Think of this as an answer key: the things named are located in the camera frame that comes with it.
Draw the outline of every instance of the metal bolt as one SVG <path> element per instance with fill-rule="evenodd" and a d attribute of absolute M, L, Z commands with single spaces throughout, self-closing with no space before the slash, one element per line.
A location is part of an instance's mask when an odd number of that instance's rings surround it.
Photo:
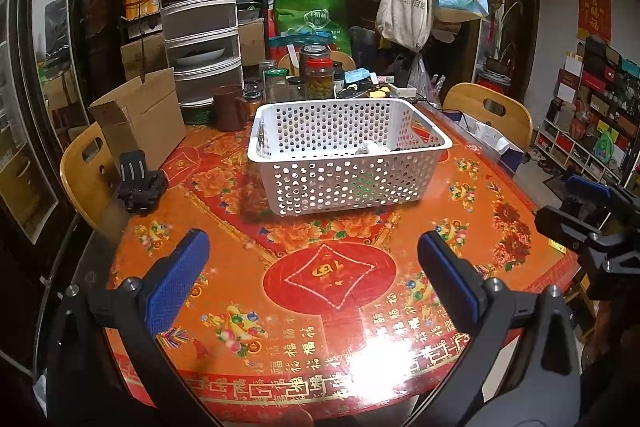
<path fill-rule="evenodd" d="M 126 290 L 129 290 L 130 292 L 133 292 L 140 288 L 140 285 L 142 285 L 142 280 L 140 279 L 140 277 L 129 277 L 122 281 L 122 286 L 124 286 L 124 288 Z"/>
<path fill-rule="evenodd" d="M 67 297 L 75 297 L 80 293 L 80 286 L 72 284 L 66 287 L 65 294 Z"/>
<path fill-rule="evenodd" d="M 487 279 L 486 284 L 488 285 L 488 288 L 494 293 L 498 293 L 499 291 L 504 289 L 504 283 L 500 279 L 496 279 L 495 277 L 493 277 L 492 279 Z"/>
<path fill-rule="evenodd" d="M 560 291 L 560 288 L 558 288 L 558 286 L 556 284 L 553 284 L 551 286 L 547 286 L 546 287 L 546 291 L 549 292 L 549 294 L 552 297 L 559 297 L 562 295 L 562 292 Z"/>

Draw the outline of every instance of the canvas tote bag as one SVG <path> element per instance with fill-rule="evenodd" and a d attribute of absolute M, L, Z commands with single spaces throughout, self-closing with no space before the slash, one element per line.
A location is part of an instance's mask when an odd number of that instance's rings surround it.
<path fill-rule="evenodd" d="M 376 29 L 389 41 L 420 51 L 431 34 L 432 0 L 380 0 Z"/>

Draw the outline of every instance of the yellow sticker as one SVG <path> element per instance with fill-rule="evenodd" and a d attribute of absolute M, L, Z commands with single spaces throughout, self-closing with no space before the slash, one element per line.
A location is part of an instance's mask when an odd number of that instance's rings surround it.
<path fill-rule="evenodd" d="M 549 239 L 549 245 L 552 248 L 555 248 L 556 250 L 566 254 L 567 249 L 565 247 L 563 247 L 560 243 L 556 243 L 553 239 Z"/>
<path fill-rule="evenodd" d="M 609 130 L 609 126 L 604 123 L 602 120 L 598 122 L 598 131 L 599 132 L 607 132 Z"/>

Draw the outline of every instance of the green basket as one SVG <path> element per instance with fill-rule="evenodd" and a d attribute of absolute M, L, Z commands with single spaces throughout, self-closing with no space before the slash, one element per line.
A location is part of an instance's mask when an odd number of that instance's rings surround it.
<path fill-rule="evenodd" d="M 213 122 L 213 104 L 202 107 L 180 107 L 186 125 L 207 125 Z"/>

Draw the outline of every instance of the jar with red lid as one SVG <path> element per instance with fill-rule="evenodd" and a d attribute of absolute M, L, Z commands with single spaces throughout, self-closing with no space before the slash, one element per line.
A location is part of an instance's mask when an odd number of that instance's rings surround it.
<path fill-rule="evenodd" d="M 324 100 L 334 97 L 334 62 L 331 58 L 309 58 L 306 61 L 306 97 Z"/>

